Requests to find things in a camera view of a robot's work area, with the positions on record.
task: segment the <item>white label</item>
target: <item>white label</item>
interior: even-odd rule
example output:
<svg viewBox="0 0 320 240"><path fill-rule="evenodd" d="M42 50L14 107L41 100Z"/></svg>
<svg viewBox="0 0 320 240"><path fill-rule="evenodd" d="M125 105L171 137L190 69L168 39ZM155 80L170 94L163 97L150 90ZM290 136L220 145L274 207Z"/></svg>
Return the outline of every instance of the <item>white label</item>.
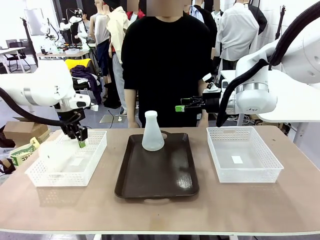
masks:
<svg viewBox="0 0 320 240"><path fill-rule="evenodd" d="M240 156L231 156L234 164L244 164Z"/></svg>
<svg viewBox="0 0 320 240"><path fill-rule="evenodd" d="M83 158L75 158L73 162L70 164L70 166L79 166L82 160Z"/></svg>

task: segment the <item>conical flask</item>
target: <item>conical flask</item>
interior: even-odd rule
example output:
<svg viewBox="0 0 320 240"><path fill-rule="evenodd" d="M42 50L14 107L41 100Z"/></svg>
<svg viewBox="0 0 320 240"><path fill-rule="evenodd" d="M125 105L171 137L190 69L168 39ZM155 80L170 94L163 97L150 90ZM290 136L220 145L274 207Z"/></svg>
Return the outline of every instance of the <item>conical flask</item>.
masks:
<svg viewBox="0 0 320 240"><path fill-rule="evenodd" d="M142 139L142 147L147 151L158 151L165 145L164 137L160 131L156 111L145 112L145 129Z"/></svg>

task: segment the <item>gray pants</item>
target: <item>gray pants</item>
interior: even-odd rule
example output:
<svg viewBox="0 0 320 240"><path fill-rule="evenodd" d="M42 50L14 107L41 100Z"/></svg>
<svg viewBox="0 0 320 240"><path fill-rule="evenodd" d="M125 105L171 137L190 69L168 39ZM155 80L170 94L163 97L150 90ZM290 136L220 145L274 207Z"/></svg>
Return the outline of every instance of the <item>gray pants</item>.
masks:
<svg viewBox="0 0 320 240"><path fill-rule="evenodd" d="M116 90L118 91L121 105L125 111L127 111L127 105L125 101L125 80L122 77L123 69L119 62L117 54L112 56L112 66L115 79Z"/></svg>

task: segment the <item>gray floor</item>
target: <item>gray floor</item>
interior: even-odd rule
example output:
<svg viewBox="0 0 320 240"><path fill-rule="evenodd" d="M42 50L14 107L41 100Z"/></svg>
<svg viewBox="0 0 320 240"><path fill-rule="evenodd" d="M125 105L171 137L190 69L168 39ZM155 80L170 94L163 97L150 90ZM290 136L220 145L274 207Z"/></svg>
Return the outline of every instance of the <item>gray floor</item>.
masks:
<svg viewBox="0 0 320 240"><path fill-rule="evenodd" d="M44 117L47 119L57 120L58 116L54 108L50 107L39 107L35 106L35 115ZM99 111L94 112L91 110L85 110L86 118L81 121L83 126L89 126L93 129L108 129L111 127L110 123L99 123L102 117L109 114L108 110L113 114L119 114L120 109L106 108L103 105L99 106ZM12 111L7 104L0 99L0 127L5 125L7 121L12 121L12 117L19 117L14 111ZM236 122L227 121L225 126L235 126ZM209 121L209 125L215 126L215 121ZM112 128L127 128L128 122L119 123L116 120L113 122ZM50 126L52 131L58 130L59 127ZM93 235L87 235L87 240L93 240ZM11 233L11 232L1 232L0 240L76 240L75 235L65 235L65 234L23 234L23 233ZM320 240L320 235L307 235L307 236L282 236L282 237L269 237L269 236L259 236L258 240ZM112 240L138 240L136 235L113 235ZM177 235L157 235L154 240L178 240ZM198 236L193 236L192 240L199 240ZM210 240L216 240L214 236L210 237ZM254 238L247 236L240 236L239 240L255 240Z"/></svg>

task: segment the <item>black tray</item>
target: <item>black tray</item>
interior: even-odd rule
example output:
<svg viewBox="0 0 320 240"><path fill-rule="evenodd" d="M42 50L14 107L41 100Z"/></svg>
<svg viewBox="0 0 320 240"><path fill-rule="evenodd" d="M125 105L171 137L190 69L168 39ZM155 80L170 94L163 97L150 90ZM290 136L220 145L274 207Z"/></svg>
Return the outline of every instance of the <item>black tray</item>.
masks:
<svg viewBox="0 0 320 240"><path fill-rule="evenodd" d="M170 199L199 192L198 178L186 133L168 133L164 147L147 151L143 135L131 135L114 193L125 199Z"/></svg>

